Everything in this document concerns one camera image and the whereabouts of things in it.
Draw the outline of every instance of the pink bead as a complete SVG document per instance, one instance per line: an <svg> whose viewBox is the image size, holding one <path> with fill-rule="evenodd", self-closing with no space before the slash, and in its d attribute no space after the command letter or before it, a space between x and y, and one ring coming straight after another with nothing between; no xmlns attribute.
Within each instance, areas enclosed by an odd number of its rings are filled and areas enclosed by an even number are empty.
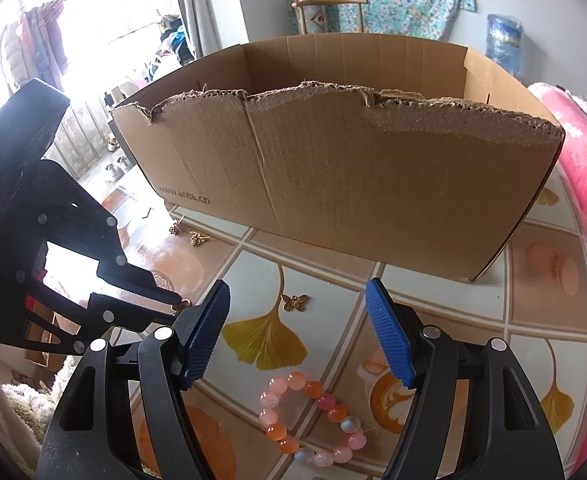
<svg viewBox="0 0 587 480"><path fill-rule="evenodd" d="M334 451L334 460L339 464L346 464L353 458L353 451L347 446L340 446Z"/></svg>
<svg viewBox="0 0 587 480"><path fill-rule="evenodd" d="M329 467L333 464L333 461L333 453L330 451L318 451L316 455L313 457L313 462L318 467Z"/></svg>
<svg viewBox="0 0 587 480"><path fill-rule="evenodd" d="M367 443L367 438L363 430L358 430L347 437L347 446L351 449L362 449Z"/></svg>
<svg viewBox="0 0 587 480"><path fill-rule="evenodd" d="M302 372L293 372L289 374L287 378L287 383L292 390L301 390L304 388L304 385L307 383L307 378L304 376Z"/></svg>
<svg viewBox="0 0 587 480"><path fill-rule="evenodd" d="M272 377L269 381L269 389L274 394L282 395L287 391L287 381L280 376Z"/></svg>
<svg viewBox="0 0 587 480"><path fill-rule="evenodd" d="M275 408L280 402L280 397L271 390L263 391L260 394L260 404L265 408Z"/></svg>
<svg viewBox="0 0 587 480"><path fill-rule="evenodd" d="M265 426L273 426L276 422L278 422L278 412L276 412L273 408L265 408L260 412L260 422L262 422Z"/></svg>
<svg viewBox="0 0 587 480"><path fill-rule="evenodd" d="M318 403L318 408L320 408L320 410L328 412L336 405L336 396L334 396L334 394L324 393L318 397L316 402Z"/></svg>

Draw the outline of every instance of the blue rubber pad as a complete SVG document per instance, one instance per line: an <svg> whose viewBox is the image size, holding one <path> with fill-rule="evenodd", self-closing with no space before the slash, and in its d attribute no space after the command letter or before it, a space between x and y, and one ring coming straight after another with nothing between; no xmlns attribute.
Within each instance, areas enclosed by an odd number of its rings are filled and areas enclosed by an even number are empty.
<svg viewBox="0 0 587 480"><path fill-rule="evenodd" d="M208 305L186 345L187 362L184 381L191 388L194 381L202 378L218 341L222 326L228 316L231 294L226 283L208 298Z"/></svg>
<svg viewBox="0 0 587 480"><path fill-rule="evenodd" d="M411 345L392 308L389 296L377 282L371 280L365 288L367 311L387 358L391 373L407 388L413 386L416 371L411 362Z"/></svg>

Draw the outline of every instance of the ginkgo leaf print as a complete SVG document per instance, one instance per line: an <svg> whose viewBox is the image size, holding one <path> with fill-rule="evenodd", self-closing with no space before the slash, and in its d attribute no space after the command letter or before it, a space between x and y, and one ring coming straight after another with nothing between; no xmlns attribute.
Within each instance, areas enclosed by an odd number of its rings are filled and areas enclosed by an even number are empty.
<svg viewBox="0 0 587 480"><path fill-rule="evenodd" d="M222 337L242 363L256 363L258 370L297 366L307 357L307 349L293 330L280 321L280 297L284 272L278 264L280 290L273 308L264 316L235 321L222 329Z"/></svg>
<svg viewBox="0 0 587 480"><path fill-rule="evenodd" d="M571 418L574 410L574 401L558 388L556 354L553 351L551 343L546 339L545 342L551 351L551 358L553 359L553 383L547 395L540 401L540 404L544 414L547 416L551 431L553 434L556 434Z"/></svg>
<svg viewBox="0 0 587 480"><path fill-rule="evenodd" d="M548 187L543 187L542 191L538 195L538 198L536 199L536 204L552 206L556 205L559 201L560 198L558 197L558 195L556 195Z"/></svg>

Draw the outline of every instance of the chair backrest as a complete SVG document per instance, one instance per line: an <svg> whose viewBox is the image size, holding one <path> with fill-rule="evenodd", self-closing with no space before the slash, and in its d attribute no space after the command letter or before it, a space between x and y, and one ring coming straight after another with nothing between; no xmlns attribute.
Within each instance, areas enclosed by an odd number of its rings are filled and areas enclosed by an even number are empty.
<svg viewBox="0 0 587 480"><path fill-rule="evenodd" d="M291 7L298 11L298 20L300 22L302 34L307 34L307 22L304 18L304 7L344 4L358 5L358 32L364 32L365 26L363 24L363 4L368 5L369 0L300 0L299 2L292 3Z"/></svg>

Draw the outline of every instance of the beaded bracelet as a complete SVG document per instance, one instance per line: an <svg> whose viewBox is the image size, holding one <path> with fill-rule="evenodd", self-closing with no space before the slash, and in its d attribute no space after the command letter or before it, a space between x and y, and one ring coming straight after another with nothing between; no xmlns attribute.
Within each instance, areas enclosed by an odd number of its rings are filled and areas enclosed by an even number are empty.
<svg viewBox="0 0 587 480"><path fill-rule="evenodd" d="M303 390L309 399L316 399L320 410L327 412L331 422L340 424L342 431L347 433L347 444L339 446L333 451L322 450L314 452L311 448L300 447L300 441L287 433L287 429L278 421L280 415L275 410L280 398L287 389ZM364 432L360 429L360 419L349 415L347 409L337 404L336 396L325 392L318 381L307 381L301 372L293 372L288 378L273 377L269 381L269 388L260 394L260 404L264 409L260 412L260 421L267 427L266 436L279 442L283 453L293 454L294 460L311 463L319 467L328 467L334 462L344 464L353 458L353 450L362 449L367 443Z"/></svg>

